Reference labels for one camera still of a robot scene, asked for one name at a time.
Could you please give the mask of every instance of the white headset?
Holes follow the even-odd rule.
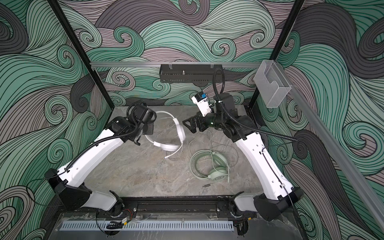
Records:
[[[175,118],[172,114],[170,114],[169,112],[166,112],[166,111],[157,111],[156,114],[158,114],[158,113],[165,113],[165,114],[168,114],[169,116],[171,116],[172,120],[175,122],[176,130],[177,130],[177,135],[179,136],[181,145],[179,146],[179,145],[174,145],[174,144],[160,143],[160,142],[156,142],[156,141],[151,140],[148,137],[148,135],[145,135],[145,137],[148,139],[148,141],[153,143],[153,145],[155,145],[157,147],[161,147],[161,149],[163,149],[165,151],[170,151],[170,152],[174,152],[175,151],[171,155],[168,155],[168,156],[164,157],[164,158],[168,158],[168,157],[172,156],[173,154],[177,153],[183,147],[183,142],[185,140],[185,132],[184,132],[183,127],[180,126],[180,123],[177,120],[177,118]]]

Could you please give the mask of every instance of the patterned wallpaper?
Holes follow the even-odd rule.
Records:
[[[56,208],[25,185],[69,162],[110,112],[47,1],[1,1],[0,239],[48,237]],[[45,180],[28,192],[59,204]]]
[[[280,62],[309,105],[384,200],[384,1],[327,0],[301,10]],[[262,128],[295,136],[271,147],[306,195],[296,203],[309,239],[384,239],[375,220],[288,94],[279,108],[257,99]],[[282,140],[270,137],[268,144]]]
[[[306,5],[322,0],[310,0]],[[91,61],[238,61],[268,59],[293,0],[60,0]],[[117,106],[192,105],[212,84],[161,83],[159,68],[99,68]],[[254,69],[225,70],[225,92],[247,103]]]

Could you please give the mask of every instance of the gray stone surface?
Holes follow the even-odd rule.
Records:
[[[116,107],[111,119],[116,116],[125,116],[127,107]],[[154,111],[168,111],[181,123],[196,114],[196,106],[154,106]],[[239,114],[245,114],[244,109],[239,109]],[[154,123],[152,139],[158,142],[179,144],[174,122],[166,114],[159,114]],[[227,138],[222,131],[209,128],[212,140],[232,147],[221,146],[215,148],[218,152],[238,154],[238,161],[230,163],[230,182],[218,182],[208,188],[203,185],[212,183],[211,180],[196,179],[190,172],[190,154],[188,144],[197,133],[191,133],[185,126],[186,140],[181,153],[176,153],[169,159],[164,159],[168,154],[159,147],[155,147],[144,136],[141,146],[128,141],[110,153],[86,178],[85,184],[92,190],[107,192],[115,191],[119,196],[177,196],[177,195],[232,195],[240,191],[262,193],[262,186],[244,154]],[[192,154],[201,149],[209,148],[209,135],[205,131],[197,136],[190,145]],[[236,158],[225,154],[229,161]],[[208,173],[212,169],[211,161],[199,163],[199,170]]]

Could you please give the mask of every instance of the green headset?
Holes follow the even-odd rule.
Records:
[[[196,167],[198,162],[205,161],[205,160],[198,161],[200,158],[205,157],[205,156],[211,156],[212,166],[213,166],[213,169],[211,171],[209,171],[208,175],[202,174],[201,172],[199,172],[197,170],[197,167]],[[220,181],[220,180],[224,179],[225,177],[228,177],[228,182],[229,182],[228,162],[227,162],[227,159],[224,157],[224,155],[222,155],[219,152],[214,152],[214,151],[210,151],[210,150],[200,150],[200,151],[196,152],[192,156],[192,158],[189,162],[189,168],[190,168],[192,174],[198,179],[201,179],[201,180],[211,179],[214,181]]]

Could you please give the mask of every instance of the black vertical post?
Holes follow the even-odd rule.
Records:
[[[78,55],[80,56],[80,59],[83,61],[84,65],[86,66],[89,74],[91,75],[92,79],[96,83],[97,87],[100,89],[101,94],[104,96],[105,100],[107,101],[109,107],[113,110],[114,104],[112,102],[111,97],[109,96],[107,90],[105,89],[100,76],[96,72],[96,70],[93,70],[90,64],[90,59],[88,58],[88,55],[84,51],[83,47],[81,46],[80,41],[76,37],[76,34],[74,33],[67,17],[64,15],[63,10],[61,9],[59,3],[57,0],[47,0],[49,5],[51,6],[53,12],[55,13],[57,19],[59,20],[61,26],[63,27],[64,31],[67,33],[70,41],[72,42],[75,50],[77,51]]]
[[[300,9],[303,6],[304,0],[296,0],[292,6],[291,12],[288,15],[287,20],[285,20],[285,24],[283,27],[283,30],[276,42],[275,48],[272,51],[271,56],[269,57],[269,60],[276,60],[279,56],[279,53],[285,43],[285,40],[287,39],[289,33],[291,32],[291,29],[293,27],[293,24],[295,23],[295,20],[297,16],[299,15]],[[256,99],[259,96],[260,92],[256,88],[255,92],[253,93],[253,96],[249,102],[249,109],[252,111],[253,107],[256,104]]]

